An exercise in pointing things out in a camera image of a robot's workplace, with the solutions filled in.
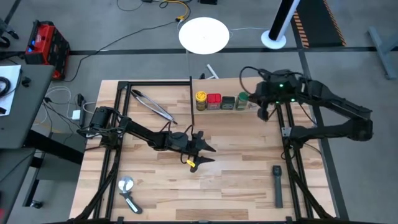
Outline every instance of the metal tongs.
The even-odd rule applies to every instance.
[[[153,100],[151,100],[147,95],[141,93],[138,90],[131,90],[131,95],[140,103],[142,103],[144,106],[148,107],[149,109],[151,109],[153,112],[157,113],[158,115],[164,117],[166,120],[173,122],[174,124],[177,124],[177,122],[174,121],[173,116],[171,116],[171,114],[169,114],[165,109],[163,109],[161,106],[159,106],[157,103],[155,103]],[[148,104],[144,103],[144,101],[141,99],[144,98],[148,101],[150,101],[155,107],[151,107]]]

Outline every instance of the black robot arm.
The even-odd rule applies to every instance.
[[[119,121],[118,127],[111,127],[110,120],[112,116],[117,116]],[[199,156],[201,150],[215,152],[215,150],[207,145],[206,141],[202,139],[203,131],[198,133],[191,132],[192,139],[188,139],[187,131],[193,127],[190,126],[184,133],[170,131],[170,123],[168,123],[161,131],[153,132],[142,125],[134,122],[127,116],[122,116],[113,108],[105,106],[95,109],[93,118],[91,119],[88,129],[79,130],[82,135],[86,134],[100,134],[102,136],[101,145],[111,149],[118,149],[121,147],[120,136],[124,133],[131,134],[148,143],[148,146],[156,151],[174,151],[185,154],[188,159],[192,157],[190,163],[191,172],[195,172],[198,166],[204,162],[213,162],[214,159]]]
[[[367,141],[373,135],[373,122],[370,120],[371,110],[358,106],[344,98],[333,94],[321,82],[303,77],[300,73],[290,70],[279,70],[274,73],[259,69],[264,79],[257,84],[256,92],[250,94],[249,101],[257,103],[261,108],[258,115],[268,120],[269,104],[286,102],[306,103],[312,106],[326,107],[349,120],[340,125],[305,128],[294,126],[283,128],[282,134],[291,142],[302,147],[309,139],[347,137],[355,141]]]

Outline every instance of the jar lid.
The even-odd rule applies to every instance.
[[[206,101],[206,98],[207,98],[207,95],[206,95],[206,93],[204,91],[198,91],[196,93],[197,101],[204,102],[204,101]]]
[[[207,103],[221,103],[221,94],[219,93],[207,94]]]
[[[241,93],[238,95],[238,98],[239,98],[240,100],[248,100],[248,99],[249,99],[249,94],[246,93],[246,92],[241,92]]]

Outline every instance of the red battery pack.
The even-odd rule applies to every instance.
[[[65,79],[65,68],[68,63],[69,43],[50,21],[33,23],[32,33],[25,51],[25,62],[28,65],[53,65],[54,80]]]

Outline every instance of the concrete floor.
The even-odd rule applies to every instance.
[[[219,1],[218,6],[190,3],[191,18],[210,16],[224,22],[228,28],[271,26],[280,1],[240,0]],[[366,33],[368,26],[376,26],[383,37],[396,31],[398,2],[393,0],[328,0],[335,19],[348,46],[371,46]],[[135,7],[138,0],[120,0],[122,7]],[[0,1],[0,16],[4,18],[12,1]],[[34,19],[50,20],[70,42],[72,50],[95,50],[120,36],[144,27],[157,26],[179,16],[183,9],[169,6],[159,9],[157,3],[144,4],[134,12],[123,12],[116,7],[115,0],[104,1],[51,1],[23,0],[11,20],[11,25],[21,39],[14,41],[7,50],[24,50]],[[261,30],[234,32],[228,47],[260,47]],[[287,29],[287,46],[295,47],[291,27]],[[181,49],[174,25],[149,30],[129,37],[112,45],[109,49]],[[393,61],[398,62],[398,54]],[[71,56],[67,79],[76,71],[79,59]],[[394,119],[398,109],[396,95],[398,83],[384,79],[384,70],[375,52],[325,52],[307,53],[311,76],[320,80],[342,97],[374,110],[374,137],[369,142],[353,142],[349,139],[330,141],[336,171],[342,188],[350,220],[364,222],[396,223],[398,202],[398,152]],[[220,78],[237,77],[243,66],[251,65],[278,70],[289,68],[302,72],[297,53],[256,53],[256,54],[213,54],[189,55],[189,72],[185,54],[162,55],[98,55],[83,61],[79,74],[65,85],[72,94],[81,93],[88,101],[95,101],[101,80],[104,79],[155,79],[187,78],[208,74],[205,65],[210,63]],[[54,101],[66,101],[64,93],[54,94]],[[65,114],[66,106],[56,107]],[[37,119],[43,119],[40,110]],[[341,123],[344,118],[330,111],[322,110],[326,124]],[[66,124],[51,114],[54,128],[69,132]],[[48,132],[43,126],[36,129]],[[76,182],[41,182],[35,196],[45,202],[36,210],[22,208],[22,198],[31,171],[27,176],[21,195],[14,206],[8,223],[45,223],[66,220],[72,205]]]

